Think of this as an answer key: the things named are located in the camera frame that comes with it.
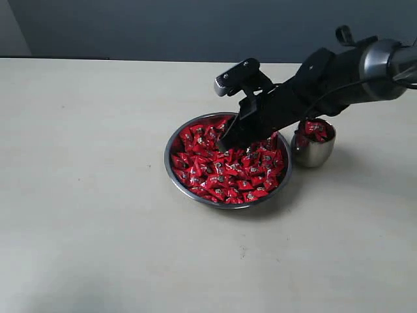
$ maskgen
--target stainless steel bowl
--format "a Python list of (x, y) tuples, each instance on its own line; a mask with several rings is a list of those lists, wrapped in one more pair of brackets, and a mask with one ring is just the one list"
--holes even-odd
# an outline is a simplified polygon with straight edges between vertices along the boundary
[(292, 163), (291, 163), (291, 152), (290, 147), (287, 143), (287, 140), (281, 135), (278, 134), (277, 141), (278, 141), (278, 147), (281, 147), (282, 150), (285, 151), (283, 154), (284, 162), (287, 165), (286, 169), (284, 170), (284, 178), (282, 179), (280, 185), (275, 188), (269, 195), (260, 198), (259, 200), (248, 202), (248, 203), (241, 203), (241, 204), (227, 204), (227, 203), (214, 203), (212, 201), (208, 201), (206, 199), (203, 199), (196, 194), (193, 194), (192, 192), (188, 191), (188, 189), (181, 184), (181, 182), (177, 179), (177, 176), (175, 176), (173, 170), (172, 170), (172, 161), (171, 161), (171, 153), (176, 153), (175, 149), (177, 149), (178, 146), (181, 146), (181, 140), (179, 137), (179, 133), (181, 130), (183, 130), (184, 127), (190, 127), (196, 124), (200, 124), (201, 122), (204, 123), (215, 123), (217, 120), (220, 121), (224, 119), (225, 117), (235, 117), (237, 114), (232, 112), (220, 112), (220, 113), (212, 113), (212, 114), (206, 114), (199, 117), (196, 117), (195, 119), (192, 119), (191, 121), (188, 121), (187, 123), (183, 124), (180, 128), (178, 128), (174, 134), (171, 136), (171, 138), (168, 141), (168, 144), (165, 148), (165, 155), (164, 155), (164, 162), (165, 162), (165, 168), (167, 170), (169, 178), (171, 178), (172, 182), (174, 183), (177, 188), (190, 197), (191, 199), (194, 199), (198, 202), (217, 207), (219, 209), (243, 209), (245, 207), (251, 207), (252, 205), (257, 205), (258, 203), (261, 203), (267, 199), (270, 199), (275, 194), (277, 194), (287, 183), (291, 176), (292, 172)]

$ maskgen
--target white table surface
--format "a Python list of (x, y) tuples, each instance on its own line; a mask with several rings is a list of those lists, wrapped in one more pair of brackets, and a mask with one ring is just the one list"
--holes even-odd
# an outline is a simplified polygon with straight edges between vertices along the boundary
[(238, 110), (212, 89), (228, 66), (0, 59), (0, 312), (417, 311), (417, 93), (329, 119), (321, 169), (220, 211), (175, 188), (164, 149)]

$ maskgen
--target gray wall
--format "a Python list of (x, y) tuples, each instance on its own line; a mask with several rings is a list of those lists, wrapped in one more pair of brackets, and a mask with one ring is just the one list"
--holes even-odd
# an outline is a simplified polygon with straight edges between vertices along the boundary
[(30, 54), (7, 0), (0, 0), (0, 56)]
[(300, 62), (334, 29), (417, 36), (416, 0), (9, 0), (35, 55)]

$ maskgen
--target robotic arm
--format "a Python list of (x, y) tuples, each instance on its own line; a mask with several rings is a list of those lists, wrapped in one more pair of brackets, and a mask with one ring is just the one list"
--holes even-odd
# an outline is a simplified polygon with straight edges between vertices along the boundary
[(317, 50), (284, 83), (273, 84), (255, 59), (218, 76), (214, 88), (219, 96), (246, 94), (219, 149), (246, 148), (302, 119), (335, 116), (354, 103), (393, 100), (417, 89), (417, 46), (376, 36), (355, 42), (347, 26), (336, 29), (336, 38), (351, 49), (341, 54)]

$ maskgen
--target candy pile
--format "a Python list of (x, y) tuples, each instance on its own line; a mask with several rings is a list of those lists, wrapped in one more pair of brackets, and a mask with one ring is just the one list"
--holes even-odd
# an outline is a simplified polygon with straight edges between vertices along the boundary
[(285, 169), (277, 133), (254, 143), (246, 151), (230, 149), (225, 153), (216, 147), (228, 119), (214, 124), (184, 128), (171, 154), (173, 171), (179, 181), (194, 194), (213, 202), (244, 203), (258, 200), (274, 190)]
[(306, 121), (304, 129), (301, 128), (299, 131), (314, 142), (326, 142), (327, 127), (328, 124), (324, 121)]

